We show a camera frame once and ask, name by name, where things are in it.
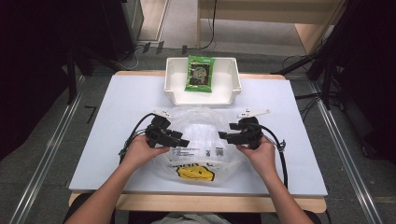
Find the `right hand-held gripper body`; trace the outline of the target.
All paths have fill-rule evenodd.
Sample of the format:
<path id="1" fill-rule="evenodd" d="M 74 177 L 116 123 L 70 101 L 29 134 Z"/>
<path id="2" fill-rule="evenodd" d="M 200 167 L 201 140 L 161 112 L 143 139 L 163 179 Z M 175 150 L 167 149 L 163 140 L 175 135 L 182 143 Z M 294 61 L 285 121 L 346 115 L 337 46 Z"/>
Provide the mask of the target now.
<path id="1" fill-rule="evenodd" d="M 257 119 L 258 116 L 268 114 L 269 109 L 249 109 L 237 115 L 241 130 L 234 130 L 237 136 L 236 145 L 247 145 L 250 149 L 256 149 L 262 138 L 262 128 Z"/>

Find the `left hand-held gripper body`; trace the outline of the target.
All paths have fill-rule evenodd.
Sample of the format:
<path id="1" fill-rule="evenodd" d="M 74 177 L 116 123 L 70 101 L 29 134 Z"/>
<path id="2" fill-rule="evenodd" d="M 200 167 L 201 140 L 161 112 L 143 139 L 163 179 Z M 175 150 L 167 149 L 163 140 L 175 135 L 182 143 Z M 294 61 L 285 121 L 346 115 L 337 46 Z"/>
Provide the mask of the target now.
<path id="1" fill-rule="evenodd" d="M 172 116 L 165 110 L 155 110 L 152 115 L 154 118 L 145 130 L 148 145 L 150 147 L 155 147 L 156 145 L 172 147 L 175 141 L 171 136 L 171 131 L 168 130 L 171 124 L 169 119 Z"/>

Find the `clear plastic bag yellow smiley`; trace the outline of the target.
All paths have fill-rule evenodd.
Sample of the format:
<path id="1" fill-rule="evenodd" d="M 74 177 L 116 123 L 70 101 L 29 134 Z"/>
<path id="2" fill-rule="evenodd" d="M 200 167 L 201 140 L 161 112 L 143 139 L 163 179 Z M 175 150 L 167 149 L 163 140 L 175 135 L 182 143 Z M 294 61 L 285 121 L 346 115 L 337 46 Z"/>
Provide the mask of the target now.
<path id="1" fill-rule="evenodd" d="M 208 107 L 178 106 L 170 110 L 170 129 L 183 133 L 186 147 L 171 147 L 155 157 L 151 168 L 156 175 L 177 182 L 219 184 L 233 175 L 245 156 L 219 137 L 229 133 L 230 120 Z"/>

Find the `white plastic bin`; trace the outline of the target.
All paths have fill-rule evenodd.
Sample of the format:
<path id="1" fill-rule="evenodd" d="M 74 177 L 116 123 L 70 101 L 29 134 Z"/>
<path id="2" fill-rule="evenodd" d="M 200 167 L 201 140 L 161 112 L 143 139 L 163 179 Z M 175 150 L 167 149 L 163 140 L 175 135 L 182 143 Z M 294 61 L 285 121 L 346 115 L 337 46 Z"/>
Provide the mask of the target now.
<path id="1" fill-rule="evenodd" d="M 186 91 L 187 58 L 166 60 L 164 92 L 175 105 L 230 105 L 242 90 L 235 58 L 216 57 L 212 92 Z"/>

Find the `green snack packet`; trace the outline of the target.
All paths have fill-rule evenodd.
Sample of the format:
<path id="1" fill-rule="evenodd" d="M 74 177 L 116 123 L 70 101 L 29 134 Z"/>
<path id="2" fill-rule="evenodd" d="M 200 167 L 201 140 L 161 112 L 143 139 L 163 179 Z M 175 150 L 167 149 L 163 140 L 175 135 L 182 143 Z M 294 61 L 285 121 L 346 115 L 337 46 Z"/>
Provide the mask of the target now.
<path id="1" fill-rule="evenodd" d="M 212 57 L 188 57 L 188 72 L 185 90 L 212 92 L 212 75 L 215 59 Z"/>

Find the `person's right hand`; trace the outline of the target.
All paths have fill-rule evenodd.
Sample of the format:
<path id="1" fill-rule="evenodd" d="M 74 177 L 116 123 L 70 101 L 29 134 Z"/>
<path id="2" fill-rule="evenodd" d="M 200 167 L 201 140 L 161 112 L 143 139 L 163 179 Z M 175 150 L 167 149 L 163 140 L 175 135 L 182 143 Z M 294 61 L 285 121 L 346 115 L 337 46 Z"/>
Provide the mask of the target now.
<path id="1" fill-rule="evenodd" d="M 260 145 L 256 149 L 249 149 L 242 145 L 237 145 L 236 148 L 247 156 L 262 179 L 271 179 L 277 175 L 275 146 L 266 137 L 261 138 Z"/>

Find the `person's left hand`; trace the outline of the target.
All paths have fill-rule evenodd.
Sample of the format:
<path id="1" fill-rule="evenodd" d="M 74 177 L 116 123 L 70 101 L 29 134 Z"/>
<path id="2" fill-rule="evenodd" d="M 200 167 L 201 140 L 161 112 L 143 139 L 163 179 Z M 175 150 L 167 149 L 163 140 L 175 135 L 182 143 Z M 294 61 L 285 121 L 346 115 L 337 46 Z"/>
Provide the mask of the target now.
<path id="1" fill-rule="evenodd" d="M 138 135 L 127 147 L 126 154 L 120 165 L 133 172 L 151 159 L 169 150 L 169 147 L 150 147 L 148 138 L 145 135 Z"/>

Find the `person's grey shirt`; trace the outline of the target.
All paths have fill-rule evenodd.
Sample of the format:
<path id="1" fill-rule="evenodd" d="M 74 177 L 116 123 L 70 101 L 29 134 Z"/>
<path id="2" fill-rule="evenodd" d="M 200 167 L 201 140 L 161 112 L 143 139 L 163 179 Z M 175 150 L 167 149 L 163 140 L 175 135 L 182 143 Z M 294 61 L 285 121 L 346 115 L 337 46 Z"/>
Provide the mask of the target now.
<path id="1" fill-rule="evenodd" d="M 213 213 L 176 213 L 152 221 L 150 224 L 231 224 L 226 218 Z"/>

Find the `black tripod stand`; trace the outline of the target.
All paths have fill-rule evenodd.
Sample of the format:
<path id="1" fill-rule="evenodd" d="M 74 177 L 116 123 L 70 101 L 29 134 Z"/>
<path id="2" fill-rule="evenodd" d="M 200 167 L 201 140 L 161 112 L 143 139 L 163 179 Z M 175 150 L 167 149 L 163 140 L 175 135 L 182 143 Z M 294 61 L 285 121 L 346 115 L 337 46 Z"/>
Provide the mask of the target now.
<path id="1" fill-rule="evenodd" d="M 321 95 L 319 98 L 322 100 L 325 107 L 330 110 L 330 94 L 331 94 L 331 81 L 332 75 L 336 71 L 335 56 L 333 55 L 333 46 L 335 40 L 328 37 L 320 49 L 315 50 L 313 53 L 303 56 L 299 61 L 278 71 L 271 72 L 271 75 L 286 74 L 303 67 L 308 63 L 312 63 L 311 67 L 306 72 L 309 80 L 317 80 L 321 75 L 324 75 L 321 87 Z"/>

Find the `black metal stand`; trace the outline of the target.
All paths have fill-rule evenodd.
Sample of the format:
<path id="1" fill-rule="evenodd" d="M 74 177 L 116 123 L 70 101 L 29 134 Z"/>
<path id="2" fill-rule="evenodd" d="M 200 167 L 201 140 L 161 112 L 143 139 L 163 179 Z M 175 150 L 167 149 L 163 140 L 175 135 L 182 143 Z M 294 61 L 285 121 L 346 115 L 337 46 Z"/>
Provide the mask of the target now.
<path id="1" fill-rule="evenodd" d="M 90 50 L 82 45 L 71 47 L 67 51 L 67 76 L 68 76 L 68 104 L 77 97 L 76 68 L 83 76 L 90 76 L 93 73 L 93 66 L 90 62 Z"/>

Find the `black cabinet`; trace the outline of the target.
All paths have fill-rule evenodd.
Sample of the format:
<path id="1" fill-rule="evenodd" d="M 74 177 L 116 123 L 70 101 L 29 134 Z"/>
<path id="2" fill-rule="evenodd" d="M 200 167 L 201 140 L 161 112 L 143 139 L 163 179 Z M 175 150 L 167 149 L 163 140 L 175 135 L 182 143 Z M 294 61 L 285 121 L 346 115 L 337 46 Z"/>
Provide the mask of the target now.
<path id="1" fill-rule="evenodd" d="M 110 37 L 111 58 L 118 62 L 134 53 L 144 14 L 140 0 L 101 0 Z"/>

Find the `light wooden shelf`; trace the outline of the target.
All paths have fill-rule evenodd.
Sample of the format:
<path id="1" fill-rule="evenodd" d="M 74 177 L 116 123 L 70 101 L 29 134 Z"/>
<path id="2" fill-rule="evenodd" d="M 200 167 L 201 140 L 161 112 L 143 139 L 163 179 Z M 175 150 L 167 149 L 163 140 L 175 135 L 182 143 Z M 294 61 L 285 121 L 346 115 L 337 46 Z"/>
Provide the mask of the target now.
<path id="1" fill-rule="evenodd" d="M 293 23 L 306 54 L 312 54 L 332 24 L 343 15 L 347 0 L 198 0 L 197 38 L 201 19 Z"/>

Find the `metal floor rail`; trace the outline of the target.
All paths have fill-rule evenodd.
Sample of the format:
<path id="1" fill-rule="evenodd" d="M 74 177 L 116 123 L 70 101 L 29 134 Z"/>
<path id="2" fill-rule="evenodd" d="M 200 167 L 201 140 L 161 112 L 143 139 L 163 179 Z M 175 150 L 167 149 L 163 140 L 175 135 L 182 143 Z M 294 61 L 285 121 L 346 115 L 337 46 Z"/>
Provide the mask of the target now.
<path id="1" fill-rule="evenodd" d="M 64 135 L 70 125 L 72 118 L 74 117 L 81 100 L 82 92 L 85 88 L 87 78 L 81 76 L 77 83 L 77 96 L 75 99 L 66 107 L 61 120 L 59 121 L 56 130 L 47 143 L 46 150 L 35 168 L 34 174 L 30 179 L 27 187 L 25 188 L 21 199 L 15 209 L 11 220 L 8 224 L 24 224 L 26 218 L 31 211 L 31 208 L 35 202 L 35 199 L 44 183 L 50 166 L 57 154 L 57 151 L 64 139 Z"/>
<path id="2" fill-rule="evenodd" d="M 344 167 L 344 171 L 346 172 L 367 223 L 384 224 L 383 218 L 375 205 L 374 197 L 368 189 L 358 166 L 349 152 L 349 148 L 337 126 L 332 111 L 323 103 L 322 99 L 318 100 L 318 109 L 330 133 L 335 150 L 337 151 L 338 157 Z"/>

